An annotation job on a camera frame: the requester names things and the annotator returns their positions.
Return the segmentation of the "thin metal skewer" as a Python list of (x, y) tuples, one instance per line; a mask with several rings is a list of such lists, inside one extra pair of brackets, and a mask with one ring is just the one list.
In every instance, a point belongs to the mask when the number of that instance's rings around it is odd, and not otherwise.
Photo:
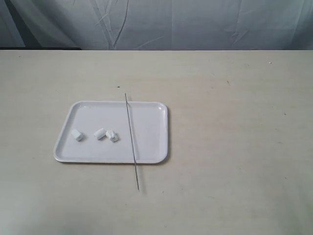
[(137, 172), (137, 162), (136, 162), (135, 151), (134, 151), (134, 140), (133, 140), (132, 126), (131, 126), (131, 120), (130, 120), (130, 112), (129, 112), (128, 99), (127, 99), (126, 93), (124, 93), (124, 97), (125, 97), (125, 105), (126, 105), (128, 125), (129, 125), (130, 140), (131, 140), (131, 146), (132, 146), (132, 156), (133, 156), (133, 162), (134, 162), (134, 173), (135, 173), (136, 187), (137, 187), (137, 192), (140, 192), (138, 172)]

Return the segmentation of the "white marshmallow piece top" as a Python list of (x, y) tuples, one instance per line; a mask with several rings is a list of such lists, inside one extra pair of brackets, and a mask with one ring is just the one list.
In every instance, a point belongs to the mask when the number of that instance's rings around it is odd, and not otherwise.
[(113, 130), (107, 130), (106, 131), (106, 137), (111, 141), (111, 142), (117, 142), (119, 140), (118, 135), (113, 131)]

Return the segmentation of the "white marshmallow piece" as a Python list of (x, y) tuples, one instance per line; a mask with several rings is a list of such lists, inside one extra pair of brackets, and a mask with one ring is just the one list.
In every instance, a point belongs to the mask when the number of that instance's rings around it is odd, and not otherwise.
[(101, 128), (97, 130), (93, 135), (97, 140), (101, 140), (106, 136), (106, 130), (104, 128)]
[(81, 140), (83, 140), (83, 138), (84, 138), (84, 135), (83, 135), (80, 131), (78, 131), (77, 129), (73, 129), (73, 130), (71, 131), (71, 135), (73, 136), (73, 138), (74, 138), (76, 141), (81, 141)]
[(113, 131), (113, 130), (107, 130), (106, 131), (106, 137), (111, 141), (111, 142), (117, 142), (119, 140), (118, 135)]

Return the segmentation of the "white marshmallow piece bottom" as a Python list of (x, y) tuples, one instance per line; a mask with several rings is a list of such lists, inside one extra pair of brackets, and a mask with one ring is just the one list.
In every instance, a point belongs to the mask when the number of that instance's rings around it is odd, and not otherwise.
[(73, 130), (71, 131), (71, 135), (73, 136), (73, 138), (74, 138), (76, 141), (81, 141), (81, 140), (83, 140), (83, 138), (84, 138), (84, 135), (83, 135), (80, 131), (78, 131), (77, 129), (73, 129)]

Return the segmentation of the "blue-grey backdrop cloth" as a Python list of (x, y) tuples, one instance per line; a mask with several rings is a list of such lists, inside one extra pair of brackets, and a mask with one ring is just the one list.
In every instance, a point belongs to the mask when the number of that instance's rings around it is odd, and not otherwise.
[(3, 0), (0, 45), (82, 50), (310, 50), (310, 0)]

